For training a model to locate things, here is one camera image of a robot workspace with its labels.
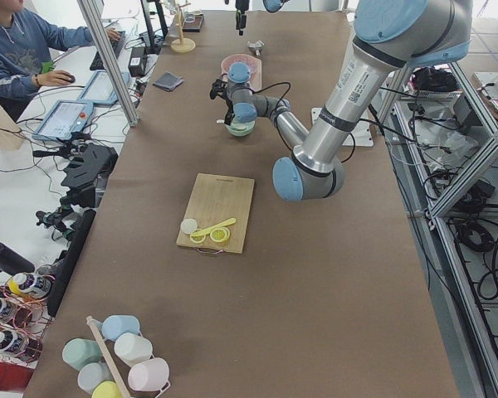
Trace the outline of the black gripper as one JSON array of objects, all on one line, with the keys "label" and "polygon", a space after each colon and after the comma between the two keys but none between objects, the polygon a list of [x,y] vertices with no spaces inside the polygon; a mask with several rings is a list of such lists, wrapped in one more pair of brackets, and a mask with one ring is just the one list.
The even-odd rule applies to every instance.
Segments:
[{"label": "black gripper", "polygon": [[249,0],[236,0],[236,29],[239,29],[239,34],[243,34],[245,29],[245,16],[249,9]]},{"label": "black gripper", "polygon": [[230,125],[236,123],[236,116],[233,108],[233,102],[231,99],[226,98],[225,99],[226,104],[227,104],[227,113],[224,118],[224,124],[225,125]]}]

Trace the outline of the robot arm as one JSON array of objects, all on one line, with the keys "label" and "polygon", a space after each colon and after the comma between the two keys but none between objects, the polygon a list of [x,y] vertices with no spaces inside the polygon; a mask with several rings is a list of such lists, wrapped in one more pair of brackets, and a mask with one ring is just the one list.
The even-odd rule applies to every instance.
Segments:
[{"label": "robot arm", "polygon": [[307,129],[286,99],[259,95],[242,62],[230,66],[220,97],[225,122],[268,118],[292,147],[275,162],[272,181],[285,201],[334,195],[343,185],[338,149],[359,122],[388,75],[405,66],[459,61],[470,45],[471,1],[361,1],[355,11],[352,55],[318,118]]},{"label": "robot arm", "polygon": [[[283,5],[287,0],[264,0],[263,5],[267,12],[274,13],[282,9]],[[236,30],[239,36],[244,34],[244,30],[247,27],[247,11],[249,10],[250,1],[249,0],[236,0]]]}]

